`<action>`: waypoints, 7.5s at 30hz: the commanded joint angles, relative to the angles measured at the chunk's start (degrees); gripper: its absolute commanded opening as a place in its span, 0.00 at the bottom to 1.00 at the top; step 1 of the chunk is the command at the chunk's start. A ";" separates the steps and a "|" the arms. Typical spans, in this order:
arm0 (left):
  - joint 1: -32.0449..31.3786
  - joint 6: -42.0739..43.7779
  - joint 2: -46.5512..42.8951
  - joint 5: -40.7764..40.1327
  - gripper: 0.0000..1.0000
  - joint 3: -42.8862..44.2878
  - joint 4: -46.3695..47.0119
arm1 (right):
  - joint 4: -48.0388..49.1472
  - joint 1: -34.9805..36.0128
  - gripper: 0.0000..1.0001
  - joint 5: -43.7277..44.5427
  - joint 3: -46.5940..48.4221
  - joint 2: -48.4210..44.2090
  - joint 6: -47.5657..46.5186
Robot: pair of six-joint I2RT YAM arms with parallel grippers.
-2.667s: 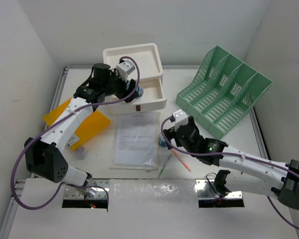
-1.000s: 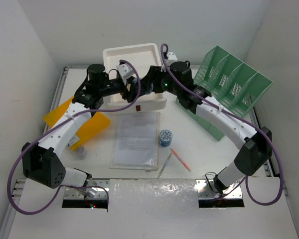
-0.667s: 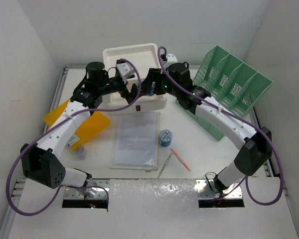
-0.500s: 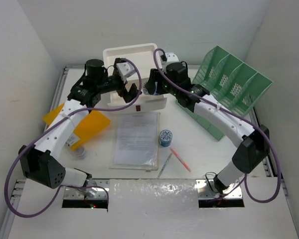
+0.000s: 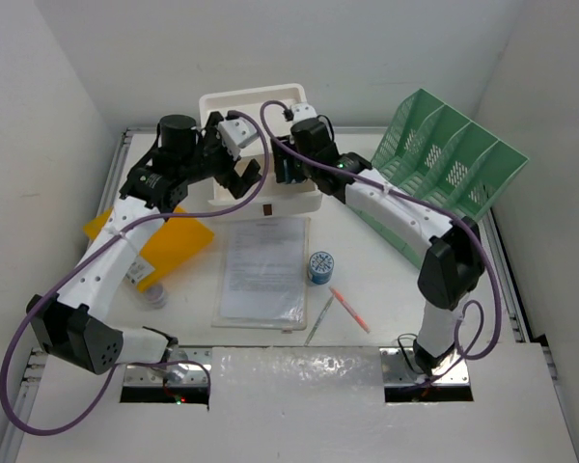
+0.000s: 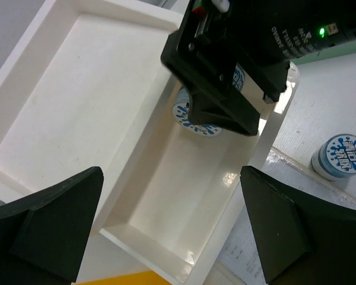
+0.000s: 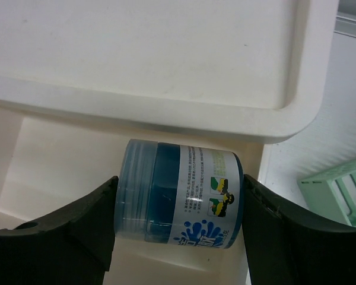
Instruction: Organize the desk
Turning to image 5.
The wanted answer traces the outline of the blue-white round tin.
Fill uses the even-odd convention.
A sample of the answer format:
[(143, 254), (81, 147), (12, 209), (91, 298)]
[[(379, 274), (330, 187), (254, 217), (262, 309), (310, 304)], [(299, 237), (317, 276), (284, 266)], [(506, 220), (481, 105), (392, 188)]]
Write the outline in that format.
[(308, 260), (307, 275), (314, 285), (325, 285), (334, 271), (335, 261), (331, 254), (325, 251), (314, 252)]
[(299, 184), (305, 181), (300, 167), (296, 166), (293, 158), (284, 160), (284, 179), (285, 184)]

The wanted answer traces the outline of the white drawer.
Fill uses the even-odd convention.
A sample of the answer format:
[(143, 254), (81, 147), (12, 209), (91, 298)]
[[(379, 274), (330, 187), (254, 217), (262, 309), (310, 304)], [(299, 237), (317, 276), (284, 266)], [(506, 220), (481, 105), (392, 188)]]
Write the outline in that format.
[[(229, 208), (247, 196), (236, 200), (216, 180), (212, 184), (213, 197), (208, 200), (211, 210)], [(274, 168), (271, 167), (258, 196), (238, 211), (221, 216), (220, 220), (252, 220), (309, 213), (320, 208), (322, 196), (311, 180), (292, 184), (277, 183)]]

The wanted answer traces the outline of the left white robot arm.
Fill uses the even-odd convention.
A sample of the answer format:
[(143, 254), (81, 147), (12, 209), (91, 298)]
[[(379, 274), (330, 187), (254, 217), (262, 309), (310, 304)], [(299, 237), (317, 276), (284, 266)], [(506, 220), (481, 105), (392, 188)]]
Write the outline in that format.
[(115, 293), (143, 247), (175, 216), (190, 185), (213, 178), (241, 205), (263, 186), (269, 163), (235, 169), (240, 153), (262, 138), (255, 121), (236, 111), (213, 112), (203, 128), (184, 115), (160, 119), (151, 148), (131, 167), (101, 231), (57, 288), (27, 309), (42, 350), (102, 374), (117, 364), (159, 364), (174, 344), (151, 328), (106, 324)]

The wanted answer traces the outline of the white drawer cabinet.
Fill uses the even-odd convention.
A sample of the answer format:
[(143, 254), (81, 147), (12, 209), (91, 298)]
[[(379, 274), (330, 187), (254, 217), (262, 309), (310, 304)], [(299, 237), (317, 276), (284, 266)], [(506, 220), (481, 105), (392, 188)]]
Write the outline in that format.
[[(219, 112), (224, 118), (226, 118), (227, 114), (231, 111), (244, 113), (253, 119), (256, 126), (262, 130), (269, 153), (272, 153), (271, 142), (269, 141), (267, 133), (262, 128), (260, 117), (261, 106), (269, 100), (279, 100), (290, 107), (293, 104), (305, 102), (306, 94), (303, 87), (299, 84), (285, 84), (203, 95), (199, 101), (201, 123), (206, 123), (208, 117), (214, 112)], [(239, 135), (239, 139), (242, 140), (251, 134), (252, 141), (244, 148), (240, 148), (240, 159), (237, 162), (237, 171), (242, 174), (248, 163), (252, 159), (255, 159), (260, 164), (260, 173), (262, 173), (264, 156), (260, 137), (249, 121), (240, 123), (238, 126), (241, 127), (242, 130), (246, 130), (246, 135)], [(302, 183), (277, 183), (274, 173), (274, 160), (270, 158), (266, 181), (258, 198), (268, 198), (269, 200), (274, 198), (277, 201), (281, 201), (287, 197), (300, 198), (302, 201), (314, 200), (317, 202), (321, 199), (321, 194), (309, 180), (305, 180)]]

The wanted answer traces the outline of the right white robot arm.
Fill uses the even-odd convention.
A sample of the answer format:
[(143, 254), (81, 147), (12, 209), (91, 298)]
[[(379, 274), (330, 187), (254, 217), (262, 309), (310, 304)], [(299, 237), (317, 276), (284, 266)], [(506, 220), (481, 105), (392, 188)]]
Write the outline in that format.
[(425, 299), (422, 325), (413, 342), (415, 363), (430, 375), (455, 347), (458, 306), (469, 299), (484, 272), (471, 239), (479, 236), (470, 218), (455, 224), (434, 207), (400, 198), (371, 162), (341, 153), (325, 123), (307, 119), (271, 144), (278, 182), (291, 176), (312, 181), (327, 196), (390, 232), (419, 260), (418, 289)]

